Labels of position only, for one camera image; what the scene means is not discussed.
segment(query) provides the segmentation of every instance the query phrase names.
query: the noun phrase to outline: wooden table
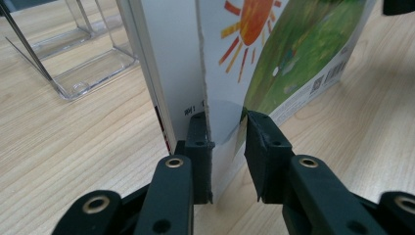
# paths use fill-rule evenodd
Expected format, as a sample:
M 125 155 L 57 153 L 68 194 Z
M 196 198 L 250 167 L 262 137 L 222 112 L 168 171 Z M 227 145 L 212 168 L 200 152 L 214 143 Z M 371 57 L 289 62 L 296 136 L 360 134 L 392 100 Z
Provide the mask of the wooden table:
M 378 2 L 342 81 L 286 121 L 297 154 L 326 162 L 352 192 L 415 194 L 415 14 Z M 126 196 L 167 151 L 139 66 L 67 102 L 0 39 L 0 234 L 47 234 L 96 189 Z M 285 234 L 280 206 L 256 202 L 244 165 L 195 234 Z

